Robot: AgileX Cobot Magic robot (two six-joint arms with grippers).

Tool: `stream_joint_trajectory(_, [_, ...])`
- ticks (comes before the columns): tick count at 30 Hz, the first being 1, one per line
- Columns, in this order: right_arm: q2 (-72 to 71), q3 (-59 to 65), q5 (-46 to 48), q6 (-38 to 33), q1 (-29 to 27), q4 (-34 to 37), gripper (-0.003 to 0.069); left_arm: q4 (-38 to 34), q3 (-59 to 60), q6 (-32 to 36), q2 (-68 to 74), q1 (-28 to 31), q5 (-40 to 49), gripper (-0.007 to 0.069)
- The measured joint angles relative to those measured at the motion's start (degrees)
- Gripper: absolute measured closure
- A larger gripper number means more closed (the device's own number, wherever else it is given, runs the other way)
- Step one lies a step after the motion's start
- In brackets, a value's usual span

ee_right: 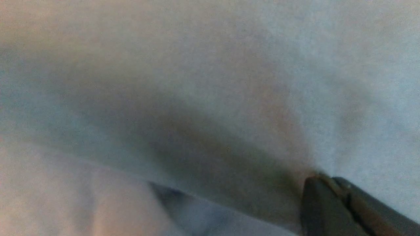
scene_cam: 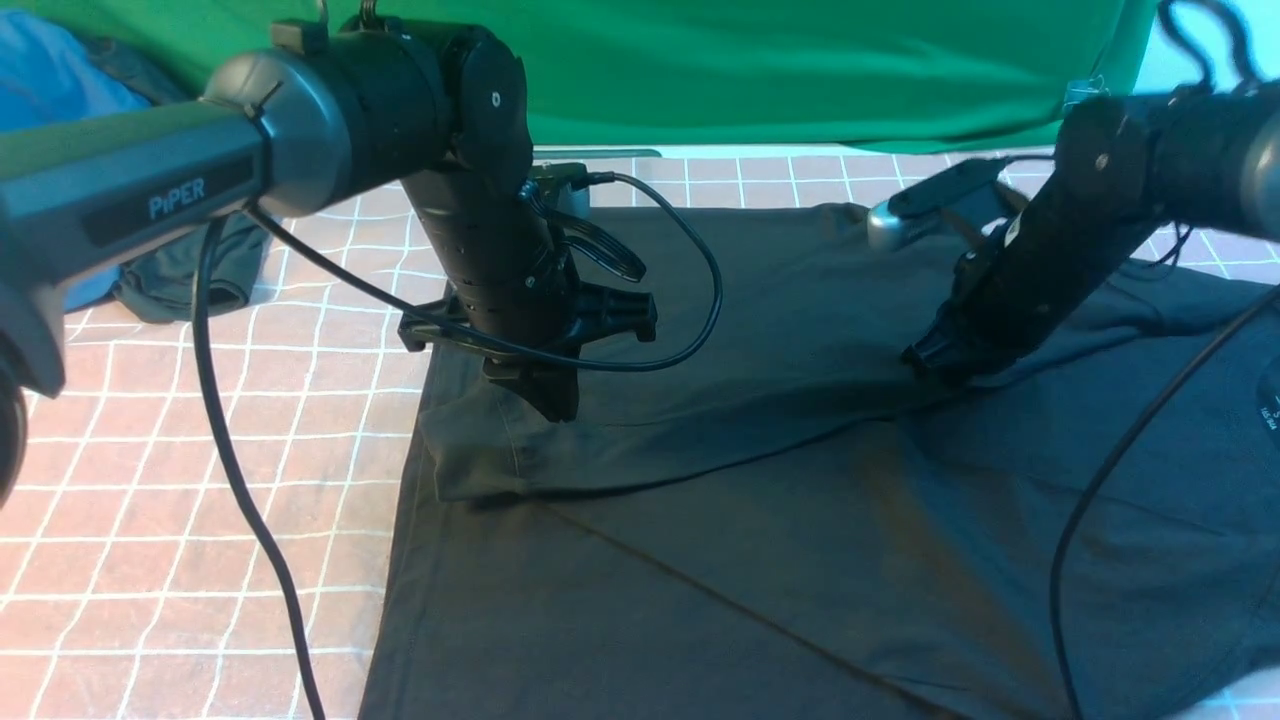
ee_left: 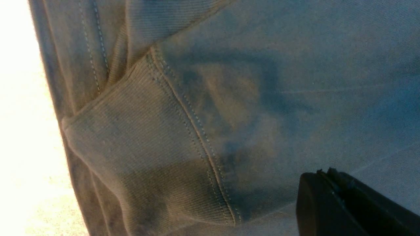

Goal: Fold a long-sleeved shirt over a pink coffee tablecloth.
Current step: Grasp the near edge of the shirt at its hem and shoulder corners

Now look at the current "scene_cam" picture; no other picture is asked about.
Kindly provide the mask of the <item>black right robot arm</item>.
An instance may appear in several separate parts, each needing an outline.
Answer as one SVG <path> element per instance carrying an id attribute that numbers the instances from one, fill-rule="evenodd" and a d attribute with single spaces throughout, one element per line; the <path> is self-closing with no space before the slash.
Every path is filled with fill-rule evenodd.
<path id="1" fill-rule="evenodd" d="M 1036 351 L 1160 227 L 1277 238 L 1277 87 L 1093 97 L 1070 110 L 1033 196 L 973 158 L 902 191 L 900 220 L 966 242 L 931 328 L 902 354 L 960 384 Z"/>

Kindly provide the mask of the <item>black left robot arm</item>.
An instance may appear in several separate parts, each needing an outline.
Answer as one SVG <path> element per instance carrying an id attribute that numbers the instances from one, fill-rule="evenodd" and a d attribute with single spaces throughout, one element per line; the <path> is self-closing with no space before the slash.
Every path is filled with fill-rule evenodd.
<path id="1" fill-rule="evenodd" d="M 24 391 L 67 383 L 65 292 L 230 214 L 307 217 L 392 181 L 444 249 L 452 301 L 407 309 L 406 343 L 483 355 L 548 421 L 579 409 L 584 345 L 657 337 L 649 293 L 580 279 L 536 182 L 524 60 L 481 26 L 282 20 L 205 95 L 3 136 L 3 493 L 26 451 Z"/>

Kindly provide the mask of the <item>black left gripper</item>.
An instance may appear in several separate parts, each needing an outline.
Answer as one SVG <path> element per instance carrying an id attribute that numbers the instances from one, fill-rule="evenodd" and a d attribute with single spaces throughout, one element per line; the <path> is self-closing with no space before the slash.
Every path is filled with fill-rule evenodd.
<path id="1" fill-rule="evenodd" d="M 654 299 L 582 281 L 572 251 L 582 247 L 585 234 L 570 228 L 582 218 L 547 208 L 530 178 L 509 197 L 460 167 L 424 170 L 402 186 L 452 287 L 447 300 L 422 311 L 566 357 L 614 334 L 655 341 Z M 485 357 L 484 377 L 548 421 L 577 416 L 579 372 L 572 366 L 498 354 Z"/>

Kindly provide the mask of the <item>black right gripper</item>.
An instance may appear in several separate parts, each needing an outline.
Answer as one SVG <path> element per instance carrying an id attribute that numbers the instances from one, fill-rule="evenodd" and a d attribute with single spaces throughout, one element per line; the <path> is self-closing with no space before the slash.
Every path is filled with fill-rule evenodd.
<path id="1" fill-rule="evenodd" d="M 943 211 L 969 250 L 902 363 L 922 379 L 961 386 L 1038 350 L 1157 228 L 1148 176 L 1121 160 L 1069 163 L 1032 197 L 993 179 L 1007 220 L 992 234 Z"/>

